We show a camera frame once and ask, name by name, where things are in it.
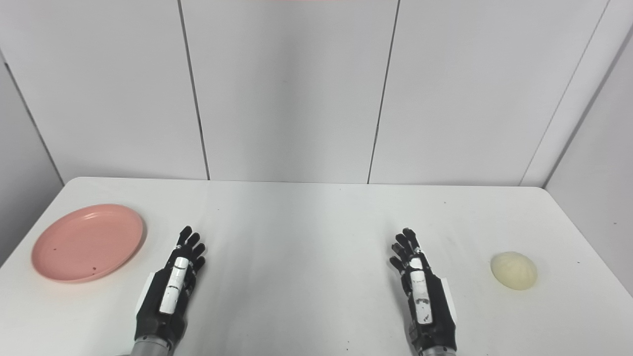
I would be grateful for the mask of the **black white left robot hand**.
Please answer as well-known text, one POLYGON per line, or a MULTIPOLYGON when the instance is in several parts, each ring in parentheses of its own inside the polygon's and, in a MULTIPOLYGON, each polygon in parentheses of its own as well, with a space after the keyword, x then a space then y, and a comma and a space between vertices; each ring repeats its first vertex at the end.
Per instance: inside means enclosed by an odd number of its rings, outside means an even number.
POLYGON ((206 263, 205 251, 199 233, 185 226, 165 266, 154 273, 136 312, 133 355, 142 349, 154 355, 173 354, 187 329, 188 302, 206 263))

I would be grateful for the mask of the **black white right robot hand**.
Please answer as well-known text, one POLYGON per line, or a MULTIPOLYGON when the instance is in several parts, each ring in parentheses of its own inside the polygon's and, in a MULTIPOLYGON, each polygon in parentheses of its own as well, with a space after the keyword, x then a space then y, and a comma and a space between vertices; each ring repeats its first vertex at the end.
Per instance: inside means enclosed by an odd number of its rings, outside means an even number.
POLYGON ((395 268, 407 297, 411 316, 410 343, 418 356, 454 356, 456 322, 447 288, 422 251, 414 230, 405 227, 395 236, 389 262, 395 268))

